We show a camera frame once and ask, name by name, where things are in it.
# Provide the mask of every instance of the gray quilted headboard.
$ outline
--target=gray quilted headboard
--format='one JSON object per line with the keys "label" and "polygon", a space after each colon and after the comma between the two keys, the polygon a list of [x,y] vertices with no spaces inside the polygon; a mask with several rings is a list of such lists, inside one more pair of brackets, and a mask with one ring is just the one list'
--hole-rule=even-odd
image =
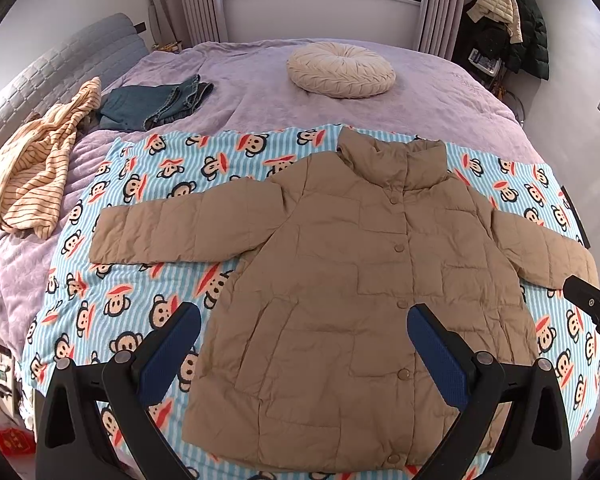
{"label": "gray quilted headboard", "polygon": [[68,102],[99,76],[106,88],[148,54],[131,20],[114,14],[74,34],[24,69],[0,94],[0,147],[37,111]]}

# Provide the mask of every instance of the beige pleated cushion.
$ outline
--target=beige pleated cushion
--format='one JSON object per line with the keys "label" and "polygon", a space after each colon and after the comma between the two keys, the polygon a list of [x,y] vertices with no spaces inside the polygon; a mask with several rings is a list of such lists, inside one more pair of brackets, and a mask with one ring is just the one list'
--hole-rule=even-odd
{"label": "beige pleated cushion", "polygon": [[368,48],[330,41],[298,48],[286,70],[300,88],[335,98],[369,97],[395,83],[394,69],[384,57]]}

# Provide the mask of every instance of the orange striped garment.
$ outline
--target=orange striped garment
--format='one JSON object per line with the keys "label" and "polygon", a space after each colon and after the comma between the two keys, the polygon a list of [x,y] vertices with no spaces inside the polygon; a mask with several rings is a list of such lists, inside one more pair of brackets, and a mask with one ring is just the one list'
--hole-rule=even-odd
{"label": "orange striped garment", "polygon": [[100,78],[84,83],[68,104],[58,103],[23,124],[0,149],[0,228],[33,229],[46,240],[60,215],[60,202],[77,125],[100,107]]}

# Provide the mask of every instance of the purple bedspread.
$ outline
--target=purple bedspread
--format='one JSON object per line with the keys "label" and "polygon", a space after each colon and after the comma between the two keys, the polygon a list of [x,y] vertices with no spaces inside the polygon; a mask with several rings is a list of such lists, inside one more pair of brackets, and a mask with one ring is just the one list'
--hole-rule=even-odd
{"label": "purple bedspread", "polygon": [[[438,57],[350,41],[391,62],[397,73],[391,90],[363,100],[336,100],[299,89],[288,78],[285,63],[293,49],[311,41],[315,40],[204,43],[179,55],[154,52],[109,89],[179,83],[196,73],[202,81],[214,83],[214,92],[200,110],[191,117],[154,128],[151,133],[266,132],[287,126],[345,123],[449,140],[507,160],[542,162],[512,112],[462,68]],[[0,231],[0,336],[18,357],[29,324],[42,307],[49,262],[67,213],[116,137],[136,142],[147,135],[98,130],[76,144],[61,221],[49,240],[42,241],[33,234],[18,238]]]}

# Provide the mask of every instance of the metal screw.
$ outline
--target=metal screw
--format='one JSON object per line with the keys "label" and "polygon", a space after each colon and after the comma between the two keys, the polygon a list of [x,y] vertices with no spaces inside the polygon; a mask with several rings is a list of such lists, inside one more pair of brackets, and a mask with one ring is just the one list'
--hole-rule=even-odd
{"label": "metal screw", "polygon": [[478,362],[483,365],[490,365],[493,363],[493,356],[489,352],[478,352],[476,355]]}
{"label": "metal screw", "polygon": [[129,361],[129,359],[131,359],[131,352],[129,350],[121,350],[113,357],[113,360],[120,365]]}
{"label": "metal screw", "polygon": [[549,361],[549,359],[538,359],[538,366],[540,367],[541,370],[544,370],[545,372],[549,372],[551,371],[551,368],[553,368],[554,366],[551,364],[551,361]]}
{"label": "metal screw", "polygon": [[71,364],[71,361],[69,361],[69,358],[63,357],[56,363],[56,368],[58,368],[59,370],[64,370],[69,367],[69,364]]}

